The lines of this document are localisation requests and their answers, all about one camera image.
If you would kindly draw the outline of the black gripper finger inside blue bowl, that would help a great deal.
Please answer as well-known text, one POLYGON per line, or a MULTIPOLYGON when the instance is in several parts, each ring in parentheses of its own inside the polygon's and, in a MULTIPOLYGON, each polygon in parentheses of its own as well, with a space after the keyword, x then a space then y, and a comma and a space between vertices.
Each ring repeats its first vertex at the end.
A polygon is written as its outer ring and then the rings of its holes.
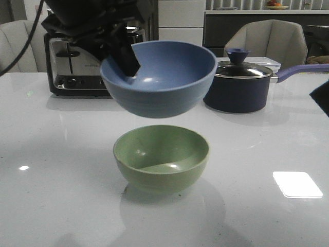
POLYGON ((140 64, 129 40, 113 40, 110 47, 110 54, 121 71, 126 76, 135 76, 140 69, 140 64))

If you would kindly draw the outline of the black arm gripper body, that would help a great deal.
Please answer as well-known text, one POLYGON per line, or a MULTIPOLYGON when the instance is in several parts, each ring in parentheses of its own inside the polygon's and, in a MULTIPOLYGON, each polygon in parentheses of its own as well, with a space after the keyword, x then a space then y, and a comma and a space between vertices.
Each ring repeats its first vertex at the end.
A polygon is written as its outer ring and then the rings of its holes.
POLYGON ((53 13, 42 25, 49 33, 61 33, 77 45, 102 44, 94 53, 132 56, 125 26, 146 22, 153 12, 151 1, 46 1, 53 13))

